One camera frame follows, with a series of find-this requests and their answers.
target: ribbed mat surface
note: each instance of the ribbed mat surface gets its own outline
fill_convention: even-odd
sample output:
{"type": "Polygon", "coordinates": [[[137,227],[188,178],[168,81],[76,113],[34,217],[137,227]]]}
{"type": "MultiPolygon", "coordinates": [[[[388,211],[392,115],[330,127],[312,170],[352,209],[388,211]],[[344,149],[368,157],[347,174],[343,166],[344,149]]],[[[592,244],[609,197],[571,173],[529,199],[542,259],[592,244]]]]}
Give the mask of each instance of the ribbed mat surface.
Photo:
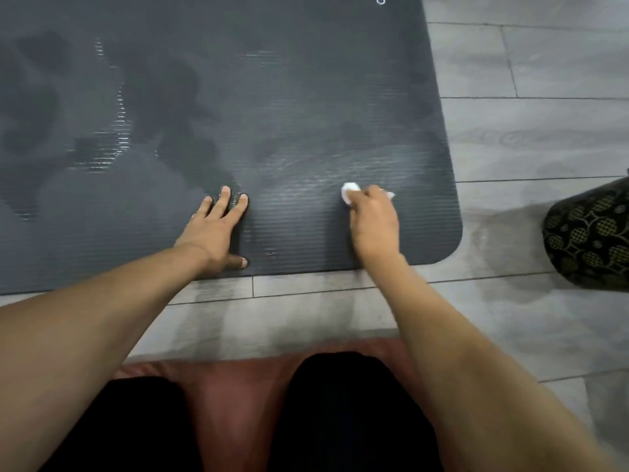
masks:
{"type": "Polygon", "coordinates": [[[420,0],[3,0],[0,134],[0,293],[167,247],[223,184],[247,275],[355,267],[346,181],[411,263],[461,236],[420,0]]]}

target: hand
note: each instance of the hand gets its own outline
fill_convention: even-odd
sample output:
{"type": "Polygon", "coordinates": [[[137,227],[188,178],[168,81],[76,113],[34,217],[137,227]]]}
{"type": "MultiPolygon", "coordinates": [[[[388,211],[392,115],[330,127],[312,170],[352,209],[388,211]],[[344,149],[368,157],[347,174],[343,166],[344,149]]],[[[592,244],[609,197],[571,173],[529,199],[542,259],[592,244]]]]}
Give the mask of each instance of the hand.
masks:
{"type": "Polygon", "coordinates": [[[399,255],[399,222],[387,193],[378,186],[350,190],[350,228],[354,249],[368,270],[373,263],[399,255]]]}
{"type": "Polygon", "coordinates": [[[245,213],[249,199],[245,194],[230,212],[223,216],[229,205],[232,190],[225,186],[221,196],[212,208],[212,197],[203,199],[199,209],[192,216],[184,233],[175,246],[195,246],[207,255],[204,276],[219,274],[224,269],[238,270],[247,267],[247,260],[229,253],[232,230],[245,213]]]}

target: gray wooden floor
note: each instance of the gray wooden floor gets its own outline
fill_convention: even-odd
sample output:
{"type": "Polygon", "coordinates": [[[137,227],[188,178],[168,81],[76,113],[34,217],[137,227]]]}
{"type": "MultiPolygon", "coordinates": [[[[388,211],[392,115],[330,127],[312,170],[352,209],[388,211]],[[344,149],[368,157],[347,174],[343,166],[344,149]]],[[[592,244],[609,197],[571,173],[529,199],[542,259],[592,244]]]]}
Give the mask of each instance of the gray wooden floor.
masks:
{"type": "MultiPolygon", "coordinates": [[[[424,3],[464,234],[448,259],[417,268],[629,469],[629,296],[569,285],[540,236],[554,201],[629,167],[629,0],[424,3]]],[[[130,361],[394,334],[363,272],[222,279],[177,295],[130,361]]]]}

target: pink garment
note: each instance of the pink garment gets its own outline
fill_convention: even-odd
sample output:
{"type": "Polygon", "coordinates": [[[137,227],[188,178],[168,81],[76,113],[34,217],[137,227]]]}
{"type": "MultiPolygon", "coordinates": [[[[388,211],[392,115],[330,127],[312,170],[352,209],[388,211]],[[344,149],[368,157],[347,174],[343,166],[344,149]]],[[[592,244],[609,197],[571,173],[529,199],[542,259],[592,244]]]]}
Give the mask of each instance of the pink garment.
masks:
{"type": "MultiPolygon", "coordinates": [[[[131,364],[122,367],[115,378],[162,376],[178,383],[191,409],[205,470],[263,472],[284,394],[295,370],[313,354],[340,351],[358,351],[379,358],[417,402],[425,403],[421,400],[420,377],[398,338],[333,344],[263,359],[131,364]]],[[[429,411],[424,412],[430,418],[429,411]]],[[[441,440],[440,450],[444,460],[441,440]]]]}

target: black leggings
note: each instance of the black leggings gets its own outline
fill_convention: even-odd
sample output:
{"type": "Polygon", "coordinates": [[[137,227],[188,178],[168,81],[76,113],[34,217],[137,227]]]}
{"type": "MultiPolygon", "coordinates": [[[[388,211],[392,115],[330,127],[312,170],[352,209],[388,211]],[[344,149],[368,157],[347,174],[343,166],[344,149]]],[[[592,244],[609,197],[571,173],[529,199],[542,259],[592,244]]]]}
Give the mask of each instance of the black leggings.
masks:
{"type": "MultiPolygon", "coordinates": [[[[110,381],[41,472],[202,471],[184,394],[163,378],[110,381]]],[[[441,471],[435,432],[389,369],[355,352],[297,369],[269,472],[441,471]]]]}

